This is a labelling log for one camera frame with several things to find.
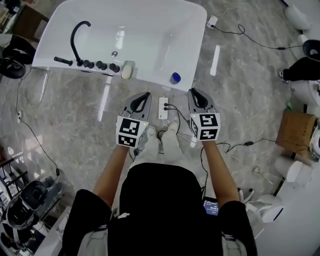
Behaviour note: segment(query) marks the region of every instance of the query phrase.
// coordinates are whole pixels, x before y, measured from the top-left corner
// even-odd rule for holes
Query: white sneaker
[[[283,71],[279,71],[278,76],[281,78],[282,83],[284,83],[285,85],[289,84],[289,81],[284,80],[284,72]]]
[[[168,126],[168,132],[177,134],[179,129],[179,123],[177,121],[172,121]]]
[[[146,136],[147,136],[148,139],[150,137],[157,136],[156,128],[154,126],[152,126],[152,125],[149,125],[147,130],[146,130]]]

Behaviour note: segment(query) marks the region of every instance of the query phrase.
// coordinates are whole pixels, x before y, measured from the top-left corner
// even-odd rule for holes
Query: phone screen
[[[212,202],[208,200],[204,200],[203,206],[205,208],[205,211],[209,215],[217,216],[219,212],[218,203]]]

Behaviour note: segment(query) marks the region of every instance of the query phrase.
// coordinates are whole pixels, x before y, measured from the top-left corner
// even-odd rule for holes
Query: marble floor
[[[32,6],[49,17],[61,2],[38,0]],[[298,32],[286,20],[284,6],[279,0],[193,2],[202,5],[208,16],[220,16],[216,24],[218,28],[236,32],[238,24],[242,24],[246,32],[261,44],[288,46],[298,36]],[[217,44],[221,46],[217,74],[211,76],[210,68]],[[217,142],[235,145],[261,138],[277,138],[286,101],[292,94],[276,73],[278,69],[289,67],[294,62],[290,50],[262,48],[244,36],[205,29],[193,86],[209,94],[220,111],[222,129]],[[48,80],[43,95],[45,78]],[[157,129],[164,128],[158,119],[159,97],[168,97],[169,102],[176,105],[185,117],[189,112],[186,93],[140,80],[114,77],[106,81],[105,77],[73,70],[31,69],[21,82],[17,101],[19,82],[4,77],[0,83],[0,144],[8,156],[16,157],[16,165],[20,169],[28,170],[30,179],[54,175],[54,165],[45,156],[33,134],[26,125],[18,124],[17,103],[18,109],[22,110],[23,120],[30,125],[48,155],[61,169],[58,180],[63,183],[70,200],[79,189],[91,190],[103,171],[115,148],[115,123],[126,98],[136,93],[150,92],[152,104],[149,121]],[[177,119],[177,113],[170,111],[168,120],[174,119]],[[190,138],[190,131],[183,120],[180,132]],[[200,161],[201,147],[190,147],[190,142],[182,137],[178,137],[178,140],[202,185],[205,172]],[[228,149],[227,145],[218,147],[222,154]],[[224,155],[223,158],[237,186],[253,188],[255,197],[258,197],[273,193],[280,180],[270,175],[268,182],[256,176],[252,169],[259,166],[277,175],[274,162],[281,151],[273,142],[264,140],[249,147],[238,146],[229,152],[231,156]],[[204,166],[208,168],[206,157],[203,159]],[[126,178],[131,162],[128,156],[120,185]],[[207,195],[213,195],[210,179],[207,182]]]

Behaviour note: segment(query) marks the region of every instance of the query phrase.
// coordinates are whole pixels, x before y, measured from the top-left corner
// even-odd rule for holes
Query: hand
[[[207,140],[207,141],[202,141],[202,145],[204,148],[210,147],[210,146],[215,146],[216,141],[215,140]]]

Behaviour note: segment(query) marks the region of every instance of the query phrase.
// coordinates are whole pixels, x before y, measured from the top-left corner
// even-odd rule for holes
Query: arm
[[[100,197],[110,208],[114,202],[128,150],[129,148],[126,146],[117,145],[115,147],[93,189],[93,193]]]
[[[202,142],[209,164],[211,181],[219,208],[230,201],[239,201],[239,194],[228,167],[214,141]]]

